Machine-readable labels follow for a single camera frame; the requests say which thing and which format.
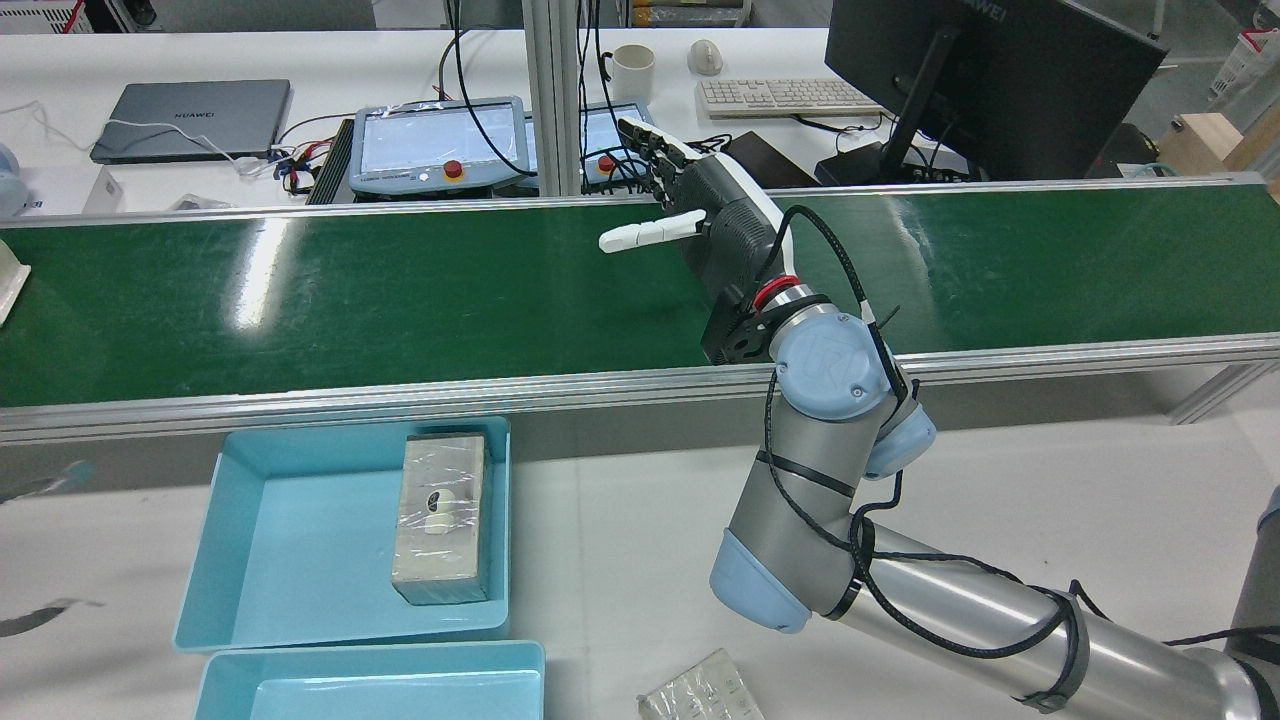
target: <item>metal frame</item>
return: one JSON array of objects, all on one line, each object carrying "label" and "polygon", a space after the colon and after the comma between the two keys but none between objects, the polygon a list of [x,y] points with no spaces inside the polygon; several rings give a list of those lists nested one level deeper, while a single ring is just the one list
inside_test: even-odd
[{"label": "metal frame", "polygon": [[[1266,186],[1267,181],[1256,172],[1222,173],[1208,177],[1169,177],[1169,178],[1103,178],[1103,179],[1065,179],[1038,182],[989,182],[977,186],[965,183],[908,184],[908,186],[867,186],[867,187],[818,187],[803,190],[765,191],[769,197],[822,197],[828,195],[951,195],[974,192],[1053,192],[1073,190],[1124,190],[1124,188],[1172,188],[1172,187],[1228,187],[1228,186]],[[351,205],[288,205],[279,208],[229,208],[224,210],[187,210],[182,213],[118,213],[110,215],[49,215],[37,218],[0,219],[0,231],[5,228],[29,227],[84,227],[84,225],[124,225],[136,223],[187,223],[198,220],[251,220],[260,218],[316,218],[324,215],[406,215],[416,213],[458,213],[483,210],[522,210],[529,208],[566,208],[575,205],[637,205],[653,204],[646,195],[628,196],[573,196],[573,197],[531,197],[506,200],[449,200]]]},{"label": "metal frame", "polygon": [[524,0],[534,147],[543,196],[581,193],[577,150],[577,5]]},{"label": "metal frame", "polygon": [[[1280,364],[1277,357],[1280,333],[1263,333],[900,355],[899,361],[922,382],[970,383],[1216,363],[1271,368]],[[675,368],[15,407],[0,416],[0,446],[754,397],[768,384],[771,368],[765,364]],[[1204,391],[1204,402],[1197,406],[1203,410],[1185,421],[1202,416],[1244,384]]]},{"label": "metal frame", "polygon": [[[1061,181],[991,183],[980,188],[954,186],[831,188],[776,192],[804,195],[906,195],[941,192],[1025,192],[1111,190],[1120,187],[1185,187],[1257,184],[1256,173],[1158,181]],[[422,211],[645,202],[644,197],[550,197],[520,201],[406,202],[392,206],[308,206],[285,210],[221,210],[183,214],[136,214],[99,218],[38,218],[0,223],[5,227],[93,225],[268,217],[371,215]],[[964,383],[1048,378],[1187,365],[1231,364],[1233,368],[1192,393],[1174,413],[1190,423],[1249,382],[1280,365],[1280,332],[1070,346],[1019,347],[964,352],[901,355],[904,368],[923,382]],[[334,388],[253,396],[209,396],[165,400],[15,407],[0,414],[0,446],[68,439],[102,439],[225,432],[264,425],[372,421],[401,418],[462,416],[535,410],[570,410],[758,396],[768,382],[767,365],[680,368],[582,373],[536,378],[477,379],[403,386]]]}]

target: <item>computer monitor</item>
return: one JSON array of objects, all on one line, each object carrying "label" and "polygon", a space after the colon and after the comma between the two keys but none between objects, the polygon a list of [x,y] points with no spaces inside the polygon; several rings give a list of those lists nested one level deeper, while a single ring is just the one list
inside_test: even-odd
[{"label": "computer monitor", "polygon": [[1084,177],[1166,53],[1066,0],[835,0],[827,65],[900,118],[850,184],[905,179],[916,129],[991,179]]}]

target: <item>keyboard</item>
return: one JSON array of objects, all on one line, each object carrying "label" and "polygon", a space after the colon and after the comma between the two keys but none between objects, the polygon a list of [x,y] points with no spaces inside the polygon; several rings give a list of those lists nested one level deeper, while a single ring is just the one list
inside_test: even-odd
[{"label": "keyboard", "polygon": [[704,79],[699,104],[721,118],[874,115],[883,108],[842,79]]}]

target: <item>white basket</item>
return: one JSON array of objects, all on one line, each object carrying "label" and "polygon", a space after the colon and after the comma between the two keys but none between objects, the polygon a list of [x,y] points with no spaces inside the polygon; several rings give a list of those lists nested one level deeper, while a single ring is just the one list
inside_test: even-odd
[{"label": "white basket", "polygon": [[1280,36],[1280,31],[1276,29],[1247,29],[1242,32],[1235,40],[1235,49],[1231,50],[1222,69],[1217,72],[1217,77],[1208,86],[1210,100],[1221,97],[1226,88],[1239,79],[1249,65],[1262,58],[1262,49],[1277,36]]}]

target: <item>cardboard box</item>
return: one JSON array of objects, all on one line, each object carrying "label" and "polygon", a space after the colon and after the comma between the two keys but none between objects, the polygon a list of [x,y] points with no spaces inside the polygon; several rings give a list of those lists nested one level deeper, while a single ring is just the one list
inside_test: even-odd
[{"label": "cardboard box", "polygon": [[1242,137],[1221,113],[1179,115],[1160,138],[1160,161],[1183,176],[1225,173],[1224,160]]}]

